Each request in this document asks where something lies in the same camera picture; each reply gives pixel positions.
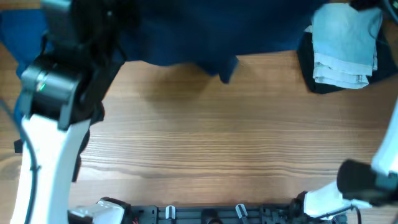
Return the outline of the navy blue shorts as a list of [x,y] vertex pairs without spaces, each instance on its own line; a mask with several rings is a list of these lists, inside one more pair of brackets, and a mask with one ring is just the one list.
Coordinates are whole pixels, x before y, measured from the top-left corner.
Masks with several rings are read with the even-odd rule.
[[237,57],[295,50],[320,0],[137,1],[120,36],[128,61],[194,63],[228,83]]

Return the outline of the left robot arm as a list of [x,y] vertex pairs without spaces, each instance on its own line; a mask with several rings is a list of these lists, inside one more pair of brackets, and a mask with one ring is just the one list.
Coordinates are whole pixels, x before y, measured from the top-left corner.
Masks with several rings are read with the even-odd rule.
[[127,57],[121,30],[137,21],[135,1],[40,3],[47,30],[21,76],[22,165],[12,223],[123,223],[130,206],[112,198],[69,208],[90,127]]

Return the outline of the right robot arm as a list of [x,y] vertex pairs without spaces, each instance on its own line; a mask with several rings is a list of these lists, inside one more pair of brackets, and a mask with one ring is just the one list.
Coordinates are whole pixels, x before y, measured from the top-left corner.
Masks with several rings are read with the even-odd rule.
[[[305,29],[297,55],[310,91],[358,90],[397,73],[382,32],[384,16],[397,19],[396,1],[328,3]],[[336,179],[303,192],[287,207],[289,223],[344,223],[347,210],[397,202],[397,114],[370,164],[348,159]]]

